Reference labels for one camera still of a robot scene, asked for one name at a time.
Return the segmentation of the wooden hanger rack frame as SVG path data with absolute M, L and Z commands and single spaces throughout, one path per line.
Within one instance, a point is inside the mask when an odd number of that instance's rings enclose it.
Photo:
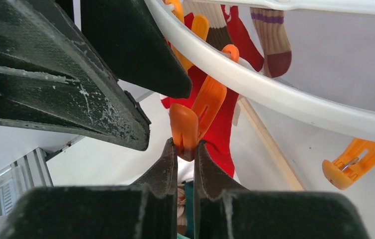
M 286 159 L 279 145 L 276 143 L 249 100 L 244 96 L 240 96 L 237 105 L 239 106 L 241 112 L 248 118 L 251 126 L 254 128 L 257 136 L 260 138 L 271 159 L 288 183 L 289 188 L 294 191 L 305 191 L 306 188 L 304 187 L 303 183 L 297 176 L 293 167 Z

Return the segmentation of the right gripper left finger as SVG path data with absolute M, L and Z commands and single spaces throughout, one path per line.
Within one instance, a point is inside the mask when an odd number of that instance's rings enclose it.
M 177 151 L 127 186 L 38 187 L 6 219 L 1 239 L 175 239 Z

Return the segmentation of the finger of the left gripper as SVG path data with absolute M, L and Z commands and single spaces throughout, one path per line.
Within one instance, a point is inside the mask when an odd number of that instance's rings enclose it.
M 143 0 L 81 1 L 82 33 L 120 80 L 172 98 L 192 82 Z
M 0 0 L 0 126 L 146 150 L 149 120 L 53 0 Z

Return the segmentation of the red white striped hanging sock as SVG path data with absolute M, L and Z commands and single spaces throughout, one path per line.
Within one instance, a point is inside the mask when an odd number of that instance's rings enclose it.
M 229 35 L 233 44 L 239 49 L 240 56 L 247 60 L 254 70 L 261 71 L 264 63 L 263 56 L 252 42 L 250 35 L 239 17 L 238 7 L 233 5 L 221 5 L 227 24 Z

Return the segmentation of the orange peg at right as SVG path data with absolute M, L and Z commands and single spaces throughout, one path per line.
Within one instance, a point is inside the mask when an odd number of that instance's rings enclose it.
M 354 138 L 334 161 L 324 160 L 325 178 L 336 188 L 345 190 L 375 167 L 375 142 Z

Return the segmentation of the plain red hanging sock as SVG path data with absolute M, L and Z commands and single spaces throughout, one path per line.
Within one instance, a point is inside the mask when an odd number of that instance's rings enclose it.
M 203 84 L 206 74 L 196 66 L 188 70 L 192 80 L 191 95 L 187 99 L 174 99 L 160 95 L 164 108 L 169 109 L 171 104 L 178 103 L 191 107 Z M 231 89 L 227 90 L 226 98 L 212 122 L 209 130 L 203 137 L 207 141 L 206 147 L 212 160 L 231 177 L 235 174 L 235 167 L 230 153 L 231 127 L 238 94 Z

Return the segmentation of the orange clothes peg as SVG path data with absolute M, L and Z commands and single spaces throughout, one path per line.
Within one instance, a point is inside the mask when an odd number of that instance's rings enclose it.
M 219 112 L 227 90 L 226 86 L 206 74 L 190 108 L 178 103 L 171 104 L 169 113 L 172 138 L 182 159 L 194 159 L 196 146 Z

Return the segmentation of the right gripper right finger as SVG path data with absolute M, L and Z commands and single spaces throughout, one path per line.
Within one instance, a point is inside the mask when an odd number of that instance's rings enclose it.
M 356 207 L 328 192 L 251 191 L 226 174 L 200 141 L 194 160 L 197 239 L 367 239 Z

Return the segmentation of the white round clip hanger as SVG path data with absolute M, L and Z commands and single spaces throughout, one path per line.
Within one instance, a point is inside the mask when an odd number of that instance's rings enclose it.
M 260 75 L 228 59 L 194 35 L 162 1 L 145 3 L 160 31 L 178 51 L 225 86 L 293 119 L 375 141 L 375 112 L 319 98 Z

